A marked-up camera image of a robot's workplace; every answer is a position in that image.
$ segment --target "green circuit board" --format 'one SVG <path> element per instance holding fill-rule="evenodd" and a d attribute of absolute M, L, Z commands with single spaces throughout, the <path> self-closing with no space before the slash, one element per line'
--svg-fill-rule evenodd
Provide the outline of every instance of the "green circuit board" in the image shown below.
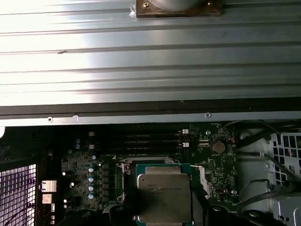
<path fill-rule="evenodd" d="M 122 203 L 135 185 L 136 164 L 189 163 L 191 187 L 211 204 L 235 212 L 238 204 L 236 148 L 220 123 L 104 125 L 83 129 L 62 158 L 62 171 L 77 184 L 65 197 L 82 197 L 75 209 Z"/>

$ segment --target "wire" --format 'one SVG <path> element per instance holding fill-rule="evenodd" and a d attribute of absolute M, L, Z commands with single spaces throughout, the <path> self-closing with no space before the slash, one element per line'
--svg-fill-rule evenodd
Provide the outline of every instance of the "wire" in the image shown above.
<path fill-rule="evenodd" d="M 260 157 L 261 156 L 259 152 L 240 152 L 240 151 L 237 151 L 237 154 L 244 155 L 244 156 L 252 156 L 252 157 Z M 264 157 L 266 159 L 272 161 L 275 164 L 275 166 L 277 166 L 283 173 L 285 173 L 287 175 L 289 180 L 291 180 L 291 181 L 299 181 L 300 180 L 299 178 L 297 178 L 295 176 L 295 174 L 293 174 L 291 171 L 289 171 L 287 168 L 285 168 L 284 165 L 282 165 L 280 162 L 275 160 L 273 157 L 269 156 L 268 154 L 264 154 Z"/>
<path fill-rule="evenodd" d="M 236 124 L 236 123 L 239 123 L 239 122 L 242 122 L 243 120 L 237 120 L 237 121 L 231 121 L 231 122 L 228 122 L 228 123 L 226 123 L 223 127 L 222 127 L 222 129 L 225 129 L 225 128 L 227 128 L 227 127 L 229 127 L 230 125 L 233 125 L 233 124 Z"/>
<path fill-rule="evenodd" d="M 245 189 L 247 188 L 247 187 L 249 187 L 251 184 L 253 184 L 253 183 L 264 183 L 264 182 L 267 182 L 267 187 L 268 187 L 268 189 L 270 190 L 270 191 L 272 191 L 272 188 L 271 188 L 271 186 L 270 186 L 270 182 L 269 182 L 269 180 L 268 179 L 257 179 L 257 180 L 250 180 L 248 183 L 246 183 L 243 187 L 242 187 L 242 189 L 240 190 L 240 199 L 242 199 L 242 197 L 243 197 L 243 193 L 244 193 L 244 191 L 245 191 Z"/>
<path fill-rule="evenodd" d="M 281 132 L 276 129 L 275 127 L 271 126 L 270 124 L 268 124 L 267 122 L 265 122 L 264 120 L 257 120 L 258 122 L 262 123 L 263 125 L 269 127 L 271 130 L 273 130 L 275 133 L 281 134 Z"/>
<path fill-rule="evenodd" d="M 28 206 L 24 207 L 24 208 L 21 209 L 19 212 L 17 212 L 16 214 L 12 215 L 12 216 L 10 217 L 10 219 L 8 219 L 7 222 L 4 224 L 4 226 L 8 226 L 8 225 L 12 222 L 12 220 L 13 220 L 16 216 L 18 216 L 20 213 L 22 213 L 24 210 L 27 210 L 28 208 L 33 208 L 33 207 L 35 207 L 34 204 L 29 204 Z"/>
<path fill-rule="evenodd" d="M 264 157 L 268 160 L 271 160 L 275 166 L 277 166 L 283 173 L 287 175 L 287 177 L 290 177 L 290 180 L 299 180 L 291 171 L 289 171 L 287 168 L 285 168 L 284 165 L 282 165 L 280 162 L 269 156 L 268 154 L 264 154 Z"/>
<path fill-rule="evenodd" d="M 293 190 L 295 190 L 296 187 L 297 187 L 296 185 L 289 185 L 288 187 L 283 188 L 281 190 L 266 192 L 266 193 L 263 193 L 263 194 L 256 195 L 252 198 L 249 198 L 246 201 L 244 201 L 243 203 L 241 203 L 241 205 L 238 206 L 237 214 L 240 217 L 241 216 L 241 210 L 244 207 L 246 207 L 250 204 L 253 204 L 255 202 L 259 202 L 261 200 L 273 198 L 273 197 L 276 197 L 276 196 L 279 196 L 279 195 L 288 194 L 288 193 L 292 192 Z"/>

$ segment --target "capacitor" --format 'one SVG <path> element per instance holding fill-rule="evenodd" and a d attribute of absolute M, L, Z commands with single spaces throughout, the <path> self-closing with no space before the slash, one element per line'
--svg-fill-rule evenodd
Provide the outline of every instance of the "capacitor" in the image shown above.
<path fill-rule="evenodd" d="M 88 198 L 89 198 L 89 199 L 93 199 L 93 198 L 94 198 L 94 193 L 90 193 L 90 194 L 88 195 Z"/>
<path fill-rule="evenodd" d="M 94 185 L 90 185 L 88 189 L 89 189 L 89 191 L 93 191 L 94 190 Z"/>

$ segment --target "mounting hole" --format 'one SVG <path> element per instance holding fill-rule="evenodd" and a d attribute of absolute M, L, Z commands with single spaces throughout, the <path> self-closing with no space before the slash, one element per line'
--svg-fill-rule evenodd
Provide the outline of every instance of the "mounting hole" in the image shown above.
<path fill-rule="evenodd" d="M 285 218 L 283 216 L 279 216 L 278 217 L 278 220 L 282 221 L 282 222 L 287 222 L 287 221 L 290 221 L 291 219 L 290 218 Z"/>
<path fill-rule="evenodd" d="M 211 118 L 211 116 L 212 116 L 212 115 L 211 115 L 210 112 L 207 112 L 207 113 L 205 114 L 205 117 L 206 117 L 206 118 Z"/>

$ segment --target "electronic component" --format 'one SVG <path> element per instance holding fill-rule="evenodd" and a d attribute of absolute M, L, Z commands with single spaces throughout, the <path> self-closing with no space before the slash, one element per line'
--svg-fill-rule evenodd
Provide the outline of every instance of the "electronic component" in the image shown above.
<path fill-rule="evenodd" d="M 94 185 L 90 185 L 88 188 L 89 191 L 93 191 L 94 190 Z"/>
<path fill-rule="evenodd" d="M 223 154 L 226 151 L 226 145 L 220 140 L 214 141 L 211 146 L 212 151 L 217 154 Z"/>
<path fill-rule="evenodd" d="M 224 143 L 225 151 L 217 154 L 212 144 L 229 138 L 218 123 L 171 123 L 110 125 L 110 130 L 93 128 L 93 136 L 84 131 L 72 138 L 62 156 L 62 190 L 65 197 L 82 200 L 65 209 L 65 216 L 80 209 L 98 210 L 111 204 L 122 204 L 128 189 L 136 185 L 136 166 L 141 164 L 185 164 L 191 169 L 191 184 L 203 188 L 211 204 L 235 211 L 230 193 L 216 194 L 216 188 L 235 188 L 235 145 Z M 80 148 L 74 147 L 80 137 Z"/>
<path fill-rule="evenodd" d="M 177 224 L 191 220 L 190 176 L 181 172 L 184 168 L 190 172 L 189 164 L 136 166 L 142 208 L 138 221 L 146 224 Z"/>
<path fill-rule="evenodd" d="M 88 198 L 89 198 L 89 199 L 94 199 L 94 193 L 90 193 L 90 194 L 88 195 Z"/>
<path fill-rule="evenodd" d="M 42 181 L 42 192 L 56 192 L 56 180 L 43 180 Z"/>

